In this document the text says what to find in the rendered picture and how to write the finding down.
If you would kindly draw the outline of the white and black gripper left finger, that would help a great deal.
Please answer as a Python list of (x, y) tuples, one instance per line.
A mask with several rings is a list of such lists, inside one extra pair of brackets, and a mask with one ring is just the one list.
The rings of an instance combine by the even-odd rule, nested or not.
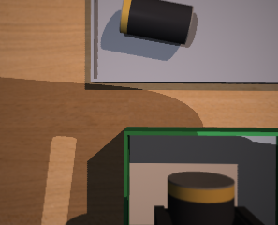
[(172, 225), (168, 209), (164, 206), (154, 206), (154, 225)]

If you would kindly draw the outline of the green open-top box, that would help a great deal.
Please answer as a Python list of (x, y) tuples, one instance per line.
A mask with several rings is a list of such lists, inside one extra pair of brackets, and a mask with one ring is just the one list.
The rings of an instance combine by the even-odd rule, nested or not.
[(231, 177), (235, 206), (278, 225), (278, 127), (126, 127), (124, 225), (154, 225), (179, 172)]

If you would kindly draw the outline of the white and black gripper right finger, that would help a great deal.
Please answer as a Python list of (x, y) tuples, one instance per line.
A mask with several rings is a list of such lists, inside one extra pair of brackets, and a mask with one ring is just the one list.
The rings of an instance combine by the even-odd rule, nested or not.
[(235, 225), (264, 225), (246, 207), (235, 206)]

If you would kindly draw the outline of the black and orange battery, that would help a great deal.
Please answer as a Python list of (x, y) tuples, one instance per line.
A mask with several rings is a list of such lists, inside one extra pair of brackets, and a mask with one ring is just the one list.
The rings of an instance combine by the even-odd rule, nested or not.
[(214, 172), (168, 176), (172, 225), (235, 225), (235, 181)]
[(123, 0), (120, 33), (185, 44), (194, 6), (163, 0)]

